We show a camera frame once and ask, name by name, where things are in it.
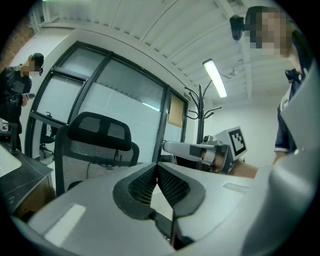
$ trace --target person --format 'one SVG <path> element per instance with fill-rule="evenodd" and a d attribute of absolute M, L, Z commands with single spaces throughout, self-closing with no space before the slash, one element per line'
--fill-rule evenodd
<path fill-rule="evenodd" d="M 0 73 L 0 118 L 9 123 L 17 124 L 16 147 L 21 151 L 19 134 L 22 133 L 20 115 L 22 107 L 28 104 L 32 81 L 30 76 L 43 72 L 44 56 L 41 53 L 30 55 L 24 64 L 10 66 Z M 0 136 L 0 140 L 8 141 L 10 138 Z"/>
<path fill-rule="evenodd" d="M 277 108 L 278 131 L 273 161 L 273 164 L 275 164 L 280 158 L 293 153 L 297 149 L 295 141 L 281 117 L 281 112 L 288 105 L 308 75 L 313 54 L 304 36 L 294 28 L 286 15 L 277 8 L 265 6 L 250 7 L 245 16 L 245 26 L 245 35 L 249 37 L 250 45 L 253 44 L 256 48 L 260 49 L 268 49 L 273 54 L 288 59 L 294 67 L 292 70 L 285 71 L 285 76 L 290 86 Z M 223 157 L 216 155 L 213 165 L 219 172 L 223 165 Z M 237 160 L 231 174 L 254 178 L 257 171 L 257 167 Z"/>

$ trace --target mesh chair back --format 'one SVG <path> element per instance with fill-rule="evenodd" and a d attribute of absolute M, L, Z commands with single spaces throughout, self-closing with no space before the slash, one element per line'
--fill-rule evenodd
<path fill-rule="evenodd" d="M 56 195 L 72 183 L 137 164 L 139 147 L 129 127 L 113 118 L 90 112 L 79 114 L 55 137 Z"/>

